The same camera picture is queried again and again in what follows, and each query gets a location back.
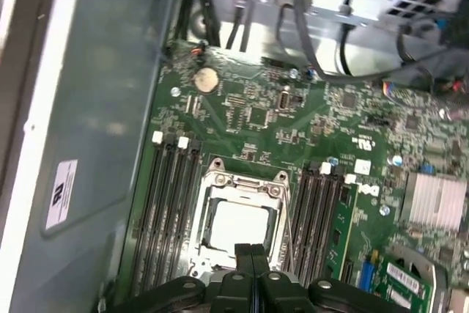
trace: label sticker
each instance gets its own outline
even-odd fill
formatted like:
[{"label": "label sticker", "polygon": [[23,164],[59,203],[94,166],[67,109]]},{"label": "label sticker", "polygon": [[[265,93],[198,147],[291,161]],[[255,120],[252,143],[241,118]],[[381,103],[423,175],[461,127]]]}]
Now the label sticker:
[{"label": "label sticker", "polygon": [[403,306],[404,308],[410,309],[411,305],[408,300],[403,298],[399,293],[391,289],[391,294],[389,295],[391,300],[399,304],[400,306]]},{"label": "label sticker", "polygon": [[67,219],[73,181],[75,180],[78,160],[62,161],[57,166],[56,179],[53,183],[51,205],[45,222],[45,229],[50,229]]},{"label": "label sticker", "polygon": [[390,276],[395,278],[398,282],[406,286],[410,291],[415,294],[418,294],[418,290],[420,289],[420,284],[414,278],[411,278],[402,270],[400,270],[397,266],[388,263],[387,272]]},{"label": "label sticker", "polygon": [[371,161],[364,161],[363,159],[357,159],[355,161],[355,168],[353,169],[353,172],[355,172],[356,174],[369,175],[371,170]]},{"label": "label sticker", "polygon": [[358,193],[371,194],[373,197],[380,195],[380,187],[378,185],[359,184]]}]

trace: metal side panel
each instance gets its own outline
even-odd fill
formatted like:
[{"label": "metal side panel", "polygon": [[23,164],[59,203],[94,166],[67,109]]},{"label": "metal side panel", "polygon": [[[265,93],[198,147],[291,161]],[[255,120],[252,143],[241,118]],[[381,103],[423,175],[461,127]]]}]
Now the metal side panel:
[{"label": "metal side panel", "polygon": [[[150,20],[151,3],[54,0],[1,244],[0,312],[94,311],[117,274],[174,2]],[[64,193],[62,161],[76,161]],[[65,198],[66,215],[48,221]]]}]

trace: green circuit board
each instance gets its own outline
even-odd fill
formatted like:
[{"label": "green circuit board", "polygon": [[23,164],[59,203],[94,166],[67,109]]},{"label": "green circuit board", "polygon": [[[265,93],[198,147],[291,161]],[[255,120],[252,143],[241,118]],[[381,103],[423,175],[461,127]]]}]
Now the green circuit board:
[{"label": "green circuit board", "polygon": [[[393,241],[425,251],[440,262],[453,286],[468,285],[462,265],[467,230],[416,234],[399,225],[408,172],[431,160],[437,173],[467,177],[467,125],[442,121],[435,109],[402,108],[384,97],[380,89],[365,84],[335,86],[301,71],[294,76],[292,65],[220,48],[208,48],[203,58],[192,57],[193,47],[192,43],[176,43],[172,64],[160,73],[116,302],[135,295],[136,272],[141,271],[136,259],[137,233],[142,228],[148,185],[155,172],[155,131],[200,141],[199,157],[191,169],[195,180],[214,157],[223,158],[230,171],[259,178],[272,179],[285,171],[292,193],[291,213],[305,165],[337,162],[352,182],[350,202],[338,205],[334,213],[333,223],[341,237],[329,242],[326,262],[333,277],[342,276],[347,259],[353,264],[349,266],[350,282],[357,284],[364,257]],[[218,74],[218,84],[210,94],[202,94],[194,86],[193,77],[201,67],[210,67]],[[417,106],[426,103],[419,95],[404,90],[402,100]],[[457,153],[451,149],[455,143],[459,146]],[[395,155],[402,156],[401,166],[390,164]],[[193,202],[196,189],[186,193],[186,201]],[[383,212],[383,205],[388,207],[387,212]],[[190,216],[185,226],[190,228]],[[451,248],[452,253],[442,258],[442,248]],[[178,263],[177,275],[184,275],[184,265]]]}]

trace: blue connector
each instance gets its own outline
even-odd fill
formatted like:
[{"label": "blue connector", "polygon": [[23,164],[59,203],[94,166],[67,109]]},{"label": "blue connector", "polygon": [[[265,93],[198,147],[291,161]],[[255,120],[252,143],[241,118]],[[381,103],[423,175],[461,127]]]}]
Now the blue connector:
[{"label": "blue connector", "polygon": [[420,166],[420,172],[422,174],[433,175],[435,173],[435,168],[433,165],[425,163]]},{"label": "blue connector", "polygon": [[374,276],[374,265],[366,260],[361,266],[360,281],[358,282],[358,288],[366,291],[372,291],[372,282]]}]

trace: silver heatsink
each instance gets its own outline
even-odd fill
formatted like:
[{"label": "silver heatsink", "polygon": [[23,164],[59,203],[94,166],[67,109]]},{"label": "silver heatsink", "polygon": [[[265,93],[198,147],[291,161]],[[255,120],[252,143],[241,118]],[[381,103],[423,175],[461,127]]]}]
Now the silver heatsink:
[{"label": "silver heatsink", "polygon": [[467,186],[466,180],[410,174],[401,220],[424,227],[457,231]]}]

